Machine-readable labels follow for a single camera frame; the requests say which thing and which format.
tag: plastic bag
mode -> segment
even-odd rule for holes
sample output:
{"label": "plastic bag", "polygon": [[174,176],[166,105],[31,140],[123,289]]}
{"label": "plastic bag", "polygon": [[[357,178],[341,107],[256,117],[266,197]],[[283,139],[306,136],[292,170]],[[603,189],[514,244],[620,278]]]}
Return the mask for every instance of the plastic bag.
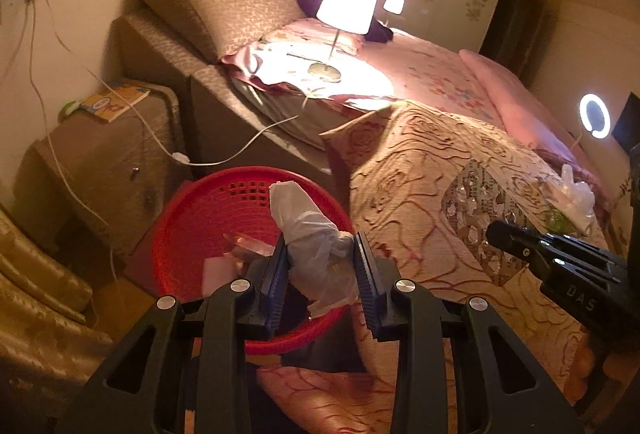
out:
{"label": "plastic bag", "polygon": [[595,222],[593,207],[595,195],[584,181],[574,183],[574,170],[571,165],[562,165],[561,183],[545,182],[542,184],[545,199],[564,214],[583,235],[591,233]]}
{"label": "plastic bag", "polygon": [[211,257],[202,266],[202,296],[209,297],[225,284],[240,276],[242,263],[226,253],[224,257]]}
{"label": "plastic bag", "polygon": [[353,235],[339,231],[295,181],[272,184],[270,200],[289,252],[289,281],[315,301],[308,307],[311,318],[356,302]]}

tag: bedspread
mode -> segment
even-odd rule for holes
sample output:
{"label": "bedspread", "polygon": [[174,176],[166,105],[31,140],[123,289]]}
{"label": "bedspread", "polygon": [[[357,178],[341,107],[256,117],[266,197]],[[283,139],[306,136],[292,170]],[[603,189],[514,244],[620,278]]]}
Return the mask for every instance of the bedspread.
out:
{"label": "bedspread", "polygon": [[254,42],[226,56],[223,63],[235,78],[260,90],[310,94],[351,118],[395,100],[412,99],[504,129],[491,98],[455,52],[397,32],[387,44],[368,42],[357,57],[336,51],[330,63],[341,71],[340,83],[314,80],[306,70],[313,61],[325,60],[329,50],[313,40]]}
{"label": "bedspread", "polygon": [[510,70],[476,52],[463,49],[459,54],[494,102],[509,135],[532,149],[556,173],[565,163],[571,165],[575,181],[591,187],[596,216],[605,223],[610,214],[610,194],[574,137]]}
{"label": "bedspread", "polygon": [[[579,324],[540,291],[528,271],[498,287],[457,238],[441,211],[442,197],[469,159],[476,159],[544,229],[548,208],[538,179],[558,176],[531,150],[476,119],[419,103],[392,106],[323,135],[337,184],[350,192],[355,229],[372,250],[392,259],[402,277],[440,298],[482,295],[562,387],[582,334]],[[599,228],[592,237],[604,247]],[[367,374],[326,374],[296,367],[262,369],[259,381],[286,414],[311,434],[389,432],[398,343],[379,344],[362,307],[351,306]],[[447,352],[449,432],[456,430],[455,386]]]}

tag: white wall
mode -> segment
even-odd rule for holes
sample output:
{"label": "white wall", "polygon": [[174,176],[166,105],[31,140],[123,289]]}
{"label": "white wall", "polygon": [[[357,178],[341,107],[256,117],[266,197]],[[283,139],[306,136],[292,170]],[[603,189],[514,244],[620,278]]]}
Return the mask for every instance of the white wall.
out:
{"label": "white wall", "polygon": [[[588,92],[600,96],[620,117],[629,92],[640,95],[640,24],[602,10],[562,2],[544,59],[530,86],[536,96],[574,135],[580,132],[578,103]],[[611,137],[589,135],[580,142],[613,194],[628,175],[628,156]],[[630,227],[628,197],[616,220]]]}
{"label": "white wall", "polygon": [[[136,0],[50,0],[63,40],[83,64],[106,79],[120,74],[111,23]],[[55,42],[46,5],[38,0],[34,79],[55,122],[68,101],[83,99],[97,88]],[[24,20],[24,0],[0,0],[0,74],[8,65]],[[48,245],[68,208],[57,197],[37,161],[25,158],[28,147],[44,135],[37,99],[28,82],[28,39],[13,70],[0,86],[0,204],[41,244]]]}

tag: green object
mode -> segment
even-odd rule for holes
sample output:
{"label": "green object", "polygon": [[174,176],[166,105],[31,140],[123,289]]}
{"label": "green object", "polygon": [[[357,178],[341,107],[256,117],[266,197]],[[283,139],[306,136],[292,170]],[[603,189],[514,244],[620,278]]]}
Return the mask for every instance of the green object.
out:
{"label": "green object", "polygon": [[60,112],[58,112],[58,123],[62,123],[66,118],[71,116],[71,114],[73,114],[79,107],[80,107],[80,104],[77,101],[70,101],[69,103],[66,103],[66,105],[62,109],[60,109]]}
{"label": "green object", "polygon": [[575,234],[575,228],[571,221],[564,216],[564,213],[555,208],[545,212],[545,225],[546,229],[552,233],[560,235]]}

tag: screw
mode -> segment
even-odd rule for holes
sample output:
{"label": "screw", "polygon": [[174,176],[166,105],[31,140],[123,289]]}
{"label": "screw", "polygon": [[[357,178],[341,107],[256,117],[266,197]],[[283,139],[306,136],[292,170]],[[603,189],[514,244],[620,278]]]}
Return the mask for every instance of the screw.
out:
{"label": "screw", "polygon": [[489,304],[482,297],[473,297],[469,300],[469,305],[476,311],[484,311],[489,307]]}
{"label": "screw", "polygon": [[165,295],[158,299],[156,306],[158,306],[158,309],[171,309],[175,306],[175,299],[171,295]]}
{"label": "screw", "polygon": [[234,280],[231,283],[231,290],[236,293],[243,293],[251,287],[251,283],[245,279]]}
{"label": "screw", "polygon": [[396,289],[402,293],[411,293],[415,290],[415,282],[408,279],[402,279],[396,282]]}

